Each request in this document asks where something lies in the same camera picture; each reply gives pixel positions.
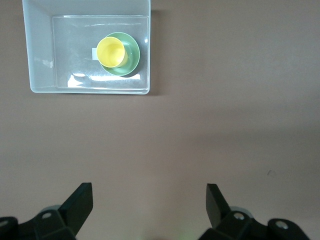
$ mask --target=yellow cup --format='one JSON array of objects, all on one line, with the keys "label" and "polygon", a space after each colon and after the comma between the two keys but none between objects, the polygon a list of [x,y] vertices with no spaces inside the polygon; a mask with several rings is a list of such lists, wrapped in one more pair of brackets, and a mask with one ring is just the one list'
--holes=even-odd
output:
[{"label": "yellow cup", "polygon": [[99,62],[107,68],[118,68],[128,61],[124,44],[113,36],[102,39],[96,47]]}]

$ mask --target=tabletop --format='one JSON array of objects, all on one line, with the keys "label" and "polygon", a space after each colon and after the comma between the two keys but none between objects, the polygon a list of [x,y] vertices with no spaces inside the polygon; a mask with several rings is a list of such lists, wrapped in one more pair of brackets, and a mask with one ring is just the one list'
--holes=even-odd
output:
[{"label": "tabletop", "polygon": [[320,236],[320,1],[152,0],[147,95],[33,93],[22,2],[0,8],[0,216],[82,182],[79,240],[197,240],[206,184]]}]

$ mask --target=translucent plastic bin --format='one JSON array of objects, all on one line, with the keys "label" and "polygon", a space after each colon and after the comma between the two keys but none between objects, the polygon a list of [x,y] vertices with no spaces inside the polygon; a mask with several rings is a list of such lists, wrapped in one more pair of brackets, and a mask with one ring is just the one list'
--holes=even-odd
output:
[{"label": "translucent plastic bin", "polygon": [[[31,90],[35,93],[147,94],[150,0],[22,0]],[[97,60],[101,39],[131,35],[140,61],[127,76]]]}]

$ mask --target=green saucer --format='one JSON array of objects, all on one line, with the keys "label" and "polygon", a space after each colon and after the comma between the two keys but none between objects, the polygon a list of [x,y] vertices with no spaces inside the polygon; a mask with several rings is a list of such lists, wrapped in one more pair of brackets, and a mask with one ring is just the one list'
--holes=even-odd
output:
[{"label": "green saucer", "polygon": [[106,37],[114,37],[119,39],[126,50],[126,53],[128,54],[128,61],[125,65],[120,67],[106,67],[101,65],[108,73],[117,75],[117,76],[125,76],[130,73],[132,73],[133,70],[136,69],[138,66],[139,60],[140,60],[140,49],[136,42],[136,40],[124,33],[124,32],[114,32],[109,34]]}]

